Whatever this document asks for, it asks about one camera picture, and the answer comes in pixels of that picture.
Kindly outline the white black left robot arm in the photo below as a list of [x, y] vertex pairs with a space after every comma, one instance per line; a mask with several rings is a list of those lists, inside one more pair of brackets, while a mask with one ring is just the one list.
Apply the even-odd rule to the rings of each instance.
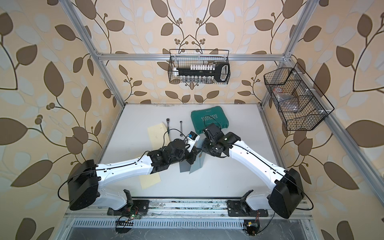
[[128, 190], [113, 193], [106, 187], [131, 177], [165, 171], [176, 163], [188, 162], [192, 165], [201, 152], [195, 146], [199, 138], [198, 134], [190, 132], [183, 139], [175, 139], [158, 150], [146, 151], [137, 159], [114, 164], [97, 165], [93, 160], [85, 161], [75, 167], [65, 182], [70, 210], [78, 211], [89, 206], [108, 207], [116, 211], [130, 208], [133, 200]]

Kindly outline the dark grey envelope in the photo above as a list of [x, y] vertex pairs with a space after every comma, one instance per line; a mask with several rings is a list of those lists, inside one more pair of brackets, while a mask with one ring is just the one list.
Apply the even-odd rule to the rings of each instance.
[[180, 162], [179, 163], [180, 172], [181, 173], [189, 172], [191, 170], [191, 166], [192, 165], [187, 161]]

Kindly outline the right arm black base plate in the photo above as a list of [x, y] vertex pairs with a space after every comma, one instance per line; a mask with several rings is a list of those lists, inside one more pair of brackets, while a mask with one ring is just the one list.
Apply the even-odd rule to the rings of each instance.
[[239, 200], [228, 200], [227, 209], [229, 217], [268, 217], [266, 209], [253, 210], [246, 202], [247, 197], [254, 190], [246, 192]]

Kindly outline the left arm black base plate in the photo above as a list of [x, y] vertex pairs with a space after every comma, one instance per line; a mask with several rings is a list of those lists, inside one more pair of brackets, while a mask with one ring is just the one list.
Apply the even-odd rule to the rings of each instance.
[[118, 210], [108, 209], [108, 216], [134, 217], [136, 215], [146, 215], [149, 210], [149, 200], [133, 200], [129, 190], [124, 190], [126, 204]]

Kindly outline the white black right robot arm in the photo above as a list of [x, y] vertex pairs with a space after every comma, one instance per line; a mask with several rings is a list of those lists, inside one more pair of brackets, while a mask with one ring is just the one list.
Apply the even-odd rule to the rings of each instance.
[[206, 138], [202, 151], [216, 158], [232, 158], [237, 160], [256, 174], [271, 190], [267, 195], [252, 195], [248, 191], [233, 210], [244, 216], [255, 216], [259, 210], [267, 206], [284, 219], [288, 219], [295, 210], [311, 211], [314, 203], [305, 193], [300, 174], [294, 170], [286, 170], [274, 165], [263, 156], [252, 150], [239, 136], [229, 132], [224, 134], [217, 121], [204, 124], [203, 133]]

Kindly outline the cream envelope brown seal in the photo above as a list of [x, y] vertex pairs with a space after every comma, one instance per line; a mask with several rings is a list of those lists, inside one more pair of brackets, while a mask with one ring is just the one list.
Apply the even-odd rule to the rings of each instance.
[[153, 150], [158, 150], [170, 143], [167, 128], [163, 123], [149, 127], [148, 134]]

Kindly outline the light blue-grey envelope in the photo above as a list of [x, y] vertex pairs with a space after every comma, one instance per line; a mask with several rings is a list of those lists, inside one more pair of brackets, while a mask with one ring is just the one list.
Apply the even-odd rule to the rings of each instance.
[[199, 154], [196, 157], [196, 160], [191, 165], [189, 174], [192, 174], [203, 167], [205, 156], [206, 156], [206, 153], [204, 153], [203, 151], [199, 152]]

